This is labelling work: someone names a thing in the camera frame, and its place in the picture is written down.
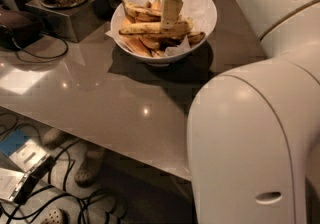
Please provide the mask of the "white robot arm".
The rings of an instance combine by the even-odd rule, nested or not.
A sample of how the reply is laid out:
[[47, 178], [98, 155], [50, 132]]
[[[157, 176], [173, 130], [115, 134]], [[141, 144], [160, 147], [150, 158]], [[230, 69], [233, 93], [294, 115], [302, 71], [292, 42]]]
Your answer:
[[187, 151], [199, 224], [307, 224], [320, 140], [320, 0], [236, 0], [266, 60], [196, 95]]

